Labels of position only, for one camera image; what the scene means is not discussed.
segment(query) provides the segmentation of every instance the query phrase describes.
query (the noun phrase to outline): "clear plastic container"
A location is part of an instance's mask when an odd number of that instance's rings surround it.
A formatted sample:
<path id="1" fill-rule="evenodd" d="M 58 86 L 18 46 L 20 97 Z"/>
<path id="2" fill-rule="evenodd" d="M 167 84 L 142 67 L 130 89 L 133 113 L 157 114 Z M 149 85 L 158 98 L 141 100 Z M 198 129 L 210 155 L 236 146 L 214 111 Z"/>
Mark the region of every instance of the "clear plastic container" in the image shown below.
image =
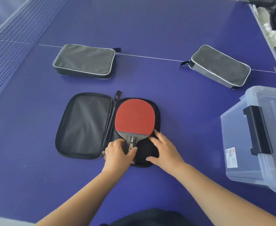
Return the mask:
<path id="1" fill-rule="evenodd" d="M 226 175 L 233 181 L 267 186 L 276 192 L 276 88 L 253 86 L 240 100 L 220 117 Z M 254 146 L 247 117 L 243 112 L 250 105 L 262 109 L 273 150 L 271 154 L 251 154 L 250 149 Z"/>

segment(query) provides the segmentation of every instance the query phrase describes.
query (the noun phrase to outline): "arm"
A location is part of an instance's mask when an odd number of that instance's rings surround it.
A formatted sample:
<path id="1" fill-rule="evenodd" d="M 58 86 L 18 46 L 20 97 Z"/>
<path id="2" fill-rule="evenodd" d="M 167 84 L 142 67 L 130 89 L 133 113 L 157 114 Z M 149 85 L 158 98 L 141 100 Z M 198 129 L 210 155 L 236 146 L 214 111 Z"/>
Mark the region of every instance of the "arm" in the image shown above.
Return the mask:
<path id="1" fill-rule="evenodd" d="M 215 226 L 276 226 L 276 217 L 218 185 L 189 164 L 162 133 L 150 140 L 159 150 L 159 158 L 146 160 L 174 176 L 193 196 Z"/>
<path id="2" fill-rule="evenodd" d="M 105 149 L 106 161 L 102 172 L 64 204 L 40 220 L 37 226 L 87 226 L 104 201 L 130 166 L 137 148 L 124 154 L 124 140 L 110 142 Z"/>

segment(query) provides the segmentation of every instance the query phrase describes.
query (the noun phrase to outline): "left hand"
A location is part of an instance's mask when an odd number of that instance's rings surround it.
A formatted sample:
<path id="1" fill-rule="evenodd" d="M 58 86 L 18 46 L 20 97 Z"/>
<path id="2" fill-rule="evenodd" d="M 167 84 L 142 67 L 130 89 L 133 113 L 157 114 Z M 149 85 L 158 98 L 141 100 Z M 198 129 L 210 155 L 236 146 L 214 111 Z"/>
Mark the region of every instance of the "left hand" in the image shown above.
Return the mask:
<path id="1" fill-rule="evenodd" d="M 138 148 L 134 147 L 127 155 L 125 155 L 122 150 L 122 144 L 124 141 L 124 139 L 118 139 L 108 144 L 105 149 L 106 160 L 102 172 L 109 172 L 122 176 L 129 168 Z"/>

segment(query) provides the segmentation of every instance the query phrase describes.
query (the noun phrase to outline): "blue table surface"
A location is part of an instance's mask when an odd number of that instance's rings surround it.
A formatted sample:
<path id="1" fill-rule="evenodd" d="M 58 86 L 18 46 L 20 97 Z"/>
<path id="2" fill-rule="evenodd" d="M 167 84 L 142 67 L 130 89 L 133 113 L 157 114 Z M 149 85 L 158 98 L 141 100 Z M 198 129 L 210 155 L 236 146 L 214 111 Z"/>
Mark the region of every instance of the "blue table surface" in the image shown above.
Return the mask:
<path id="1" fill-rule="evenodd" d="M 70 98 L 98 92 L 154 101 L 161 131 L 187 163 L 223 187 L 276 216 L 276 193 L 229 180 L 220 115 L 254 85 L 276 87 L 276 74 L 252 71 L 231 90 L 180 62 L 117 55 L 108 80 L 60 76 L 52 62 L 65 44 L 121 47 L 124 54 L 189 60 L 208 44 L 247 63 L 276 65 L 249 9 L 231 0 L 68 0 L 0 95 L 0 217 L 37 222 L 101 172 L 104 160 L 71 159 L 54 147 Z M 173 210 L 212 225 L 173 177 L 157 166 L 130 167 L 91 225 L 149 208 Z"/>

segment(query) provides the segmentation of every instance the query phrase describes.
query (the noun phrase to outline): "right hand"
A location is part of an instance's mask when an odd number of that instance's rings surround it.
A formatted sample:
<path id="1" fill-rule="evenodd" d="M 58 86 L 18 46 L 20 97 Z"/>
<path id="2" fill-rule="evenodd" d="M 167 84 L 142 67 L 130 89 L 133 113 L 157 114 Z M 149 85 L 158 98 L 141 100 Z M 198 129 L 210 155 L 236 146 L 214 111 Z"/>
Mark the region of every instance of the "right hand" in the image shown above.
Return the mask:
<path id="1" fill-rule="evenodd" d="M 159 158 L 149 156 L 147 161 L 161 167 L 164 171 L 174 176 L 177 168 L 185 164 L 176 147 L 160 132 L 154 130 L 158 139 L 149 137 L 150 141 L 158 148 Z"/>

